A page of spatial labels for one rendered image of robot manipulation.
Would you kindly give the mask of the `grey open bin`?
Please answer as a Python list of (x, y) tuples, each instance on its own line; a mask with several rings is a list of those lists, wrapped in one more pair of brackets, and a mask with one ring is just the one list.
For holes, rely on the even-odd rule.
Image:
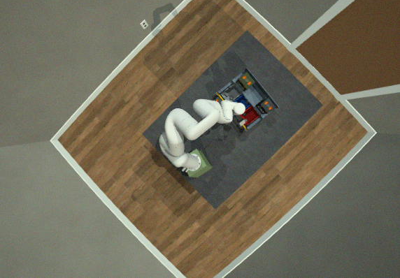
[[(228, 97), (226, 97), (225, 93), (228, 93)], [(224, 99), (224, 100), (228, 100), (228, 101), (233, 101), (235, 98), (237, 98), (238, 96), (240, 96), (242, 93), (239, 91), (239, 89), (236, 87), (235, 84), (233, 84), (232, 86), (230, 86), (228, 89), (226, 89), (220, 96)], [(230, 96), (233, 96), (233, 99), (230, 99)]]

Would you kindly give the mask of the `red bin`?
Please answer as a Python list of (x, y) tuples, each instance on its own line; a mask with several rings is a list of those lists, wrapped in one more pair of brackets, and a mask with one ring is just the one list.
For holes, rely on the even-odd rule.
[(247, 121), (245, 122), (245, 126), (248, 125), (249, 123), (253, 122), (256, 118), (259, 117), (259, 114), (256, 112), (256, 110), (250, 106), (248, 107), (245, 112), (246, 116), (240, 115), (242, 118), (247, 119)]

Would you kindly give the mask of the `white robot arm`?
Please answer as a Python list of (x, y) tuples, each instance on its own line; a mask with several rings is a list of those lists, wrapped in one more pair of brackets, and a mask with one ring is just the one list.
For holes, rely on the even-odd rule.
[(197, 154), (184, 152), (184, 136), (188, 140), (196, 140), (215, 123), (232, 122), (233, 115), (240, 126), (245, 123), (244, 118), (240, 116), (245, 112), (242, 103), (223, 100), (219, 104), (217, 101), (198, 99), (193, 103), (192, 109), (202, 119), (200, 122), (183, 109), (173, 109), (166, 118), (165, 131), (159, 137), (159, 144), (165, 156), (175, 167), (184, 167), (182, 171), (187, 168), (186, 172), (198, 170), (201, 159)]

